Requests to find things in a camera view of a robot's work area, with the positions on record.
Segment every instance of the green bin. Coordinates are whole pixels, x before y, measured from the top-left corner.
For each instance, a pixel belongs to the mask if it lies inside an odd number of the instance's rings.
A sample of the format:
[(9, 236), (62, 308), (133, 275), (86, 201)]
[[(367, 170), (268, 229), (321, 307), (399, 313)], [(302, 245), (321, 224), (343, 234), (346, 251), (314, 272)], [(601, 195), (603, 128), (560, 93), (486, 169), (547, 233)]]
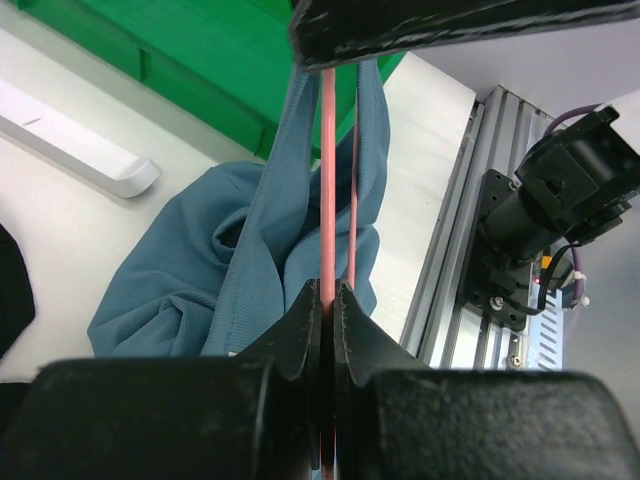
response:
[[(267, 158), (293, 55), (289, 0), (10, 0), (255, 155)], [(378, 60), (383, 80), (402, 56)], [(355, 66), (338, 69), (338, 138), (353, 125)], [(316, 122), (314, 155), (319, 156)]]

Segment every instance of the purple cable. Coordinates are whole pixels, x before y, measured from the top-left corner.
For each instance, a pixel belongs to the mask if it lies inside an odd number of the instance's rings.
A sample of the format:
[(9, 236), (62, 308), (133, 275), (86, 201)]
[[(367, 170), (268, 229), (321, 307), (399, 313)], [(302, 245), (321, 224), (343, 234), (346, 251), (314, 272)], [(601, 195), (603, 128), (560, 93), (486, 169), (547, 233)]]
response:
[[(543, 137), (547, 137), (551, 135), (556, 128), (562, 125), (566, 120), (577, 117), (579, 115), (587, 115), (588, 113), (593, 112), (600, 104), (595, 105), (587, 105), (586, 107), (574, 108), (573, 110), (569, 110), (568, 112), (559, 115), (553, 122), (549, 124), (547, 129), (544, 131)], [(573, 257), (573, 269), (576, 272), (582, 273), (582, 259), (580, 258), (580, 253), (576, 247), (571, 247), (571, 256)], [(584, 280), (577, 279), (576, 287), (573, 291), (573, 303), (578, 304), (580, 300), (582, 300), (582, 295), (584, 294)]]
[(587, 105), (586, 107), (578, 107), (578, 108), (574, 108), (573, 110), (569, 110), (568, 112), (565, 112), (562, 115), (559, 115), (553, 122), (549, 124), (547, 129), (544, 131), (543, 137), (551, 135), (556, 128), (558, 128), (560, 125), (562, 125), (565, 121), (569, 120), (570, 118), (591, 113), (599, 106), (600, 104), (597, 103), (595, 105)]

